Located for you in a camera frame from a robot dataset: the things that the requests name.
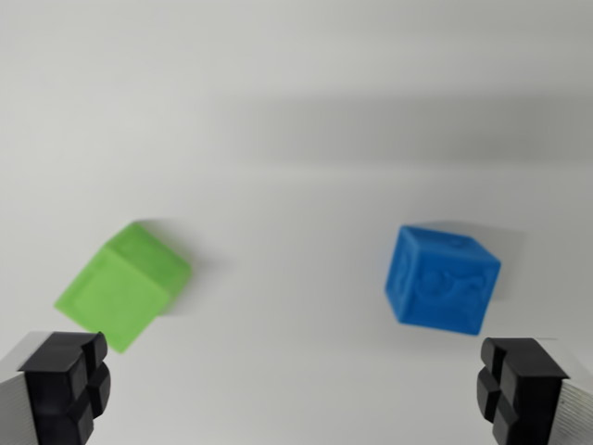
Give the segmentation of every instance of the black gripper pad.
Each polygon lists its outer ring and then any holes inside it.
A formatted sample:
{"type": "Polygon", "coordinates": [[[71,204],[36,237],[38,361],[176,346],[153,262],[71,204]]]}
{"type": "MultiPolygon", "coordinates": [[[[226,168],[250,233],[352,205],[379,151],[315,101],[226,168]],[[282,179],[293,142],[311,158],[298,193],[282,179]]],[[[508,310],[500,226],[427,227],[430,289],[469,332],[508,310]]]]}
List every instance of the black gripper pad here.
{"type": "Polygon", "coordinates": [[[39,445],[84,445],[110,391],[103,334],[53,333],[26,361],[39,445]]]}
{"type": "Polygon", "coordinates": [[[499,445],[547,445],[568,375],[532,338],[487,338],[477,398],[499,445]]]}

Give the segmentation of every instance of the blue cube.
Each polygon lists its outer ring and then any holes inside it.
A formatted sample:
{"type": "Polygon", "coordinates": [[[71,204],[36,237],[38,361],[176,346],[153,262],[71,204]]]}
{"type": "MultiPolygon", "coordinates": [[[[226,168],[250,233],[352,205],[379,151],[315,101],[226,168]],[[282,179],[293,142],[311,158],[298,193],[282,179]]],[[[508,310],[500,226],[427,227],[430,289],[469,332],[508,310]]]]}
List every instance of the blue cube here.
{"type": "Polygon", "coordinates": [[[402,226],[385,292],[401,323],[477,335],[499,270],[473,238],[402,226]]]}

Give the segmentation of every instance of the cube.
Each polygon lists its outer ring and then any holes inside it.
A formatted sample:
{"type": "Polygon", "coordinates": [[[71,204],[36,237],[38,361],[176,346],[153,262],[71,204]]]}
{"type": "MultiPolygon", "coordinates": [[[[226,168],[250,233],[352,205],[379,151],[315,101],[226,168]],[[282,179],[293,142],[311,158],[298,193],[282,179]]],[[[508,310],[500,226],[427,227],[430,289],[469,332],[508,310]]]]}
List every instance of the cube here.
{"type": "Polygon", "coordinates": [[[189,264],[135,222],[109,240],[56,302],[56,308],[124,352],[170,305],[189,264]]]}
{"type": "Polygon", "coordinates": [[[499,270],[473,238],[402,226],[385,293],[403,324],[477,335],[499,270]]]}

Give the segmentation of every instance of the cube face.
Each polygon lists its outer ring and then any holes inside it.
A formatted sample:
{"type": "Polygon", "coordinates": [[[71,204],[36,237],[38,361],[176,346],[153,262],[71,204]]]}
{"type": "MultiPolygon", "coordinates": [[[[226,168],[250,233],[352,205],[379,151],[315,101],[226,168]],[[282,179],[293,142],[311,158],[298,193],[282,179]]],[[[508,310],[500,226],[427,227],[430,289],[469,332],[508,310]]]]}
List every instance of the cube face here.
{"type": "Polygon", "coordinates": [[[85,329],[124,352],[170,304],[189,265],[138,224],[107,242],[56,303],[85,329]]]}
{"type": "Polygon", "coordinates": [[[115,235],[107,246],[172,295],[181,292],[189,280],[189,264],[137,222],[115,235]]]}
{"type": "Polygon", "coordinates": [[[404,226],[385,291],[402,323],[476,335],[499,268],[468,236],[404,226]]]}

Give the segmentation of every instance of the green cube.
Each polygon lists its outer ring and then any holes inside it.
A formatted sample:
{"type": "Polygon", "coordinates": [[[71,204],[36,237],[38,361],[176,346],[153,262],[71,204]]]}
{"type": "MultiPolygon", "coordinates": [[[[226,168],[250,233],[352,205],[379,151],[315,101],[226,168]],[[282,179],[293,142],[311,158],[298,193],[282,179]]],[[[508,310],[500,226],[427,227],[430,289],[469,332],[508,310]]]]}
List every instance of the green cube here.
{"type": "Polygon", "coordinates": [[[56,308],[124,352],[177,297],[190,274],[186,261],[135,222],[99,250],[56,308]]]}

